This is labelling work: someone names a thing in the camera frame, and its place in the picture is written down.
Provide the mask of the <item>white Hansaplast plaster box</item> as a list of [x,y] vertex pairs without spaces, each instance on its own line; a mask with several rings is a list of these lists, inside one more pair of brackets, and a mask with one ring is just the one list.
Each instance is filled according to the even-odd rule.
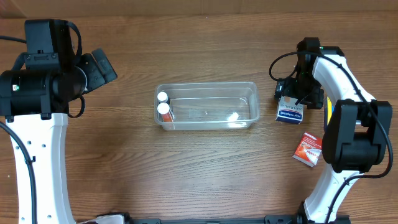
[[297,99],[282,96],[278,102],[276,121],[300,124],[303,121],[303,104],[296,103]]

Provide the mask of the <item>red white sachet box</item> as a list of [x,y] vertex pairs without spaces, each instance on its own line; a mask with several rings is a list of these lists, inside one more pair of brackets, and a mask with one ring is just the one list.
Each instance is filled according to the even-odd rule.
[[314,167],[322,153],[322,139],[308,132],[304,132],[293,154],[293,158]]

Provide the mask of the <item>black bottle white cap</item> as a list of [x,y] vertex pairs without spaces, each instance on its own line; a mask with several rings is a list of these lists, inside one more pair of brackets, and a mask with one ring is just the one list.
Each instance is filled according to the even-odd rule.
[[167,103],[167,104],[170,103],[170,98],[169,98],[168,94],[164,91],[159,92],[157,94],[157,100],[159,103]]

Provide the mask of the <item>orange tube white cap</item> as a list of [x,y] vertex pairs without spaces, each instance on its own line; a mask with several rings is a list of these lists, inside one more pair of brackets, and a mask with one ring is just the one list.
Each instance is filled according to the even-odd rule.
[[157,111],[161,115],[164,122],[173,122],[174,116],[172,114],[172,110],[170,105],[167,103],[160,103],[157,106]]

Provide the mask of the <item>blue VapoDrops box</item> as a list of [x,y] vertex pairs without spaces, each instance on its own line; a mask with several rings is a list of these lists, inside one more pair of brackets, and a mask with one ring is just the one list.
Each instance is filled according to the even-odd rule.
[[324,100],[324,125],[323,129],[326,131],[328,124],[331,120],[331,116],[333,114],[334,106],[333,103],[331,102],[330,98],[327,96]]

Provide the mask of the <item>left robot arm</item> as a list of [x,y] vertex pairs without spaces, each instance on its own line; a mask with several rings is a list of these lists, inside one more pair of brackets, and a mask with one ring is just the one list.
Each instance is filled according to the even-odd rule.
[[28,20],[27,50],[1,74],[1,128],[11,137],[21,223],[73,223],[65,140],[69,104],[115,80],[105,53],[72,44],[66,20]]

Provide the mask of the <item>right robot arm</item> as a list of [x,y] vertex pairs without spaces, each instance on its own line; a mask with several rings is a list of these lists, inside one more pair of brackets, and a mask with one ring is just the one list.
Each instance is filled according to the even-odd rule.
[[336,213],[359,179],[386,176],[393,164],[389,128],[392,106],[378,101],[357,81],[337,46],[322,46],[317,37],[297,44],[293,72],[276,79],[274,98],[279,121],[300,121],[298,108],[319,110],[324,97],[331,104],[322,139],[326,166],[313,192],[295,215],[267,215],[265,223],[350,223]]

